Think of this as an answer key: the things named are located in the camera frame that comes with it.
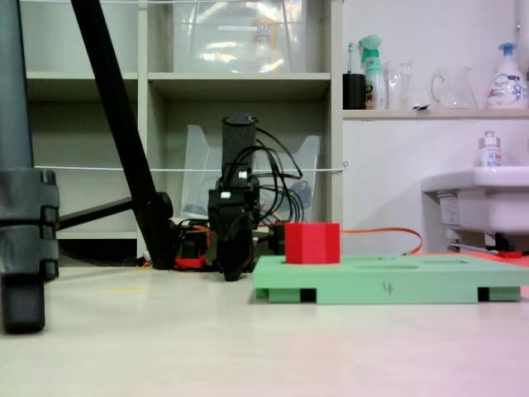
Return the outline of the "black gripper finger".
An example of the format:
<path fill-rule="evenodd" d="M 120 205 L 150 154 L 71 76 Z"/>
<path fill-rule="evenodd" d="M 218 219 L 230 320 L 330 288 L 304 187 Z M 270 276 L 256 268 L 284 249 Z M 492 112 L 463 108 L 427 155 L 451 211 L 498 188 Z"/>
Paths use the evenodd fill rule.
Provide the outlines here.
<path fill-rule="evenodd" d="M 227 228 L 222 257 L 225 281 L 237 281 L 241 274 L 251 273 L 254 269 L 252 220 L 249 213 L 244 213 Z"/>
<path fill-rule="evenodd" d="M 229 266 L 231 240 L 228 232 L 231 216 L 228 213 L 214 213 L 209 217 L 210 227 L 217 236 L 217 262 L 219 266 Z"/>

